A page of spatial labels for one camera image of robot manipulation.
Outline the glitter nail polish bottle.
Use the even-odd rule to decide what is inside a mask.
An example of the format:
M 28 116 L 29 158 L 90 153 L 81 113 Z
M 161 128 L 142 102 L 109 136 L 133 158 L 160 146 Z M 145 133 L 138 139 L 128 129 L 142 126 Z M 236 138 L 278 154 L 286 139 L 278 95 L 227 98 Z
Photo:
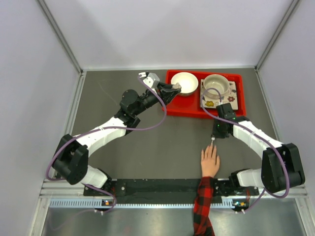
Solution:
M 179 89 L 179 90 L 181 90 L 181 85 L 179 84 L 179 83 L 176 83 L 176 84 L 174 84 L 174 85 L 172 85 L 172 89 Z

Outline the red plaid sleeve forearm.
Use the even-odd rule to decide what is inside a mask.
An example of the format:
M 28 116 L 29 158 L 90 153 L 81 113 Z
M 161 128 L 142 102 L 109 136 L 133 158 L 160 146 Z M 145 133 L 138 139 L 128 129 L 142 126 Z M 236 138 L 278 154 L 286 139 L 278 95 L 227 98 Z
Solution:
M 193 208 L 194 236 L 214 236 L 214 230 L 209 218 L 210 206 L 213 197 L 212 177 L 202 177 L 198 186 Z

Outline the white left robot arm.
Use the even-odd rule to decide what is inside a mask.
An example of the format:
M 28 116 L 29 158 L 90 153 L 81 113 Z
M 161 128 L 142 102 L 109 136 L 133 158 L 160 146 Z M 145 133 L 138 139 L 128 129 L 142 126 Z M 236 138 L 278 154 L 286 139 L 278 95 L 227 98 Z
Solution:
M 153 90 L 147 89 L 142 95 L 132 89 L 126 90 L 119 111 L 106 123 L 85 134 L 63 136 L 50 166 L 71 185 L 90 185 L 99 194 L 108 194 L 112 188 L 111 177 L 91 167 L 88 164 L 89 157 L 112 140 L 137 130 L 140 113 L 157 103 L 165 107 L 180 92 L 179 84 L 164 83 L 158 83 Z

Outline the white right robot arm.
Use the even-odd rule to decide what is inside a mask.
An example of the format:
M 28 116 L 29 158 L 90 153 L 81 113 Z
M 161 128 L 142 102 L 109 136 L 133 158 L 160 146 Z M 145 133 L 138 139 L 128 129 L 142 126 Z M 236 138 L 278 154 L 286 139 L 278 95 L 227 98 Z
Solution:
M 298 147 L 281 143 L 256 128 L 244 116 L 238 117 L 229 103 L 216 107 L 218 118 L 214 120 L 214 138 L 234 138 L 244 142 L 262 160 L 260 169 L 243 169 L 231 173 L 230 190 L 237 195 L 248 187 L 265 188 L 268 193 L 277 193 L 305 183 L 305 175 Z

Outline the person's left hand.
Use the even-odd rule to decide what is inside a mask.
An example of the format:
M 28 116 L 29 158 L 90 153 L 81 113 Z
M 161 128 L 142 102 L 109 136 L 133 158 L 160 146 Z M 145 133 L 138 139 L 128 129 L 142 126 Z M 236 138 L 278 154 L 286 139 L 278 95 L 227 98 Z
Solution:
M 220 157 L 217 154 L 217 147 L 213 143 L 201 151 L 200 164 L 202 177 L 215 177 L 220 168 Z

